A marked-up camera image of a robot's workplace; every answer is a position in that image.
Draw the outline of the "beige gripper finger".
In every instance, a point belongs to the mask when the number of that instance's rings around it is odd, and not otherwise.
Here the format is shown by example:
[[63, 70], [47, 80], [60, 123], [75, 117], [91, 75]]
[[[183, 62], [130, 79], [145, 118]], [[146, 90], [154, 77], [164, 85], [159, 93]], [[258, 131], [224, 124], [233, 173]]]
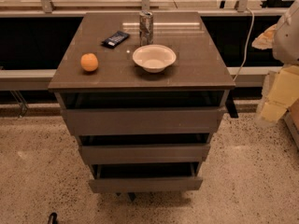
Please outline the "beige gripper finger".
[[270, 71], [262, 96], [255, 121], [260, 127], [274, 126], [299, 99], [299, 66], [285, 64], [278, 72]]
[[272, 25], [267, 28], [263, 33], [254, 39], [252, 46], [256, 49], [271, 49], [273, 48], [274, 33], [276, 31], [276, 25]]

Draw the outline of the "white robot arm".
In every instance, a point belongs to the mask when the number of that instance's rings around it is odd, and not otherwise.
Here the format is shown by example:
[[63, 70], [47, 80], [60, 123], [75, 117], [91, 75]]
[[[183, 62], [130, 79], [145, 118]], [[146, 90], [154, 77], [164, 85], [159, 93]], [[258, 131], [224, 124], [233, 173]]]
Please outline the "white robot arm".
[[277, 73], [272, 73], [272, 85], [263, 86], [263, 99], [257, 109], [258, 123], [271, 126], [299, 99], [299, 0], [255, 38], [252, 46], [271, 49], [273, 57], [283, 63]]

